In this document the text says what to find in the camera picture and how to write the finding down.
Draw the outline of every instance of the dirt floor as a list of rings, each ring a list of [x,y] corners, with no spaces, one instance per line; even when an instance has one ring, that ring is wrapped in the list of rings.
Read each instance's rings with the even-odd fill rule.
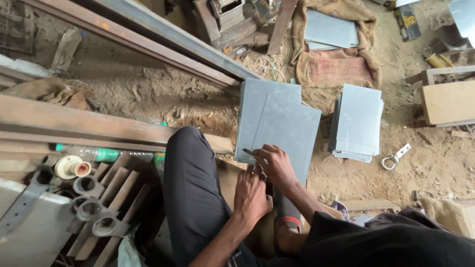
[[[411,86],[404,78],[430,68],[422,53],[435,37],[437,28],[453,23],[447,3],[440,0],[415,3],[422,37],[403,43],[392,11],[368,0],[363,2],[378,16],[373,50],[383,71],[381,90],[385,109],[382,118],[389,123],[381,126],[381,154],[373,157],[371,163],[343,160],[326,151],[327,140],[318,139],[308,172],[308,190],[322,202],[332,201],[337,196],[341,200],[388,199],[401,207],[414,204],[413,190],[423,190],[441,198],[451,192],[461,199],[475,197],[475,194],[467,193],[469,188],[475,189],[473,140],[451,137],[451,128],[410,127],[410,121],[420,109],[420,96],[418,93],[413,95],[420,82]],[[49,68],[60,34],[71,25],[39,11],[37,14],[40,31],[36,55],[22,59]],[[166,121],[174,127],[192,124],[205,133],[229,137],[235,142],[238,99],[89,32],[84,32],[84,36],[68,75],[95,88],[95,94],[108,114],[147,122]],[[274,80],[271,70],[261,67],[270,66],[260,53],[265,48],[264,45],[255,46],[237,61]],[[282,68],[287,82],[294,77],[294,68],[286,64],[290,51],[287,35],[281,53],[269,56],[278,69]],[[465,57],[453,56],[452,59],[456,66],[475,64],[467,63]],[[274,75],[278,81],[284,80],[277,77],[277,73]],[[329,114],[341,90],[308,88],[303,90],[302,99],[321,109],[323,114]],[[395,153],[406,143],[412,149],[395,170],[382,169],[382,157]],[[220,158],[233,162],[233,155]]]

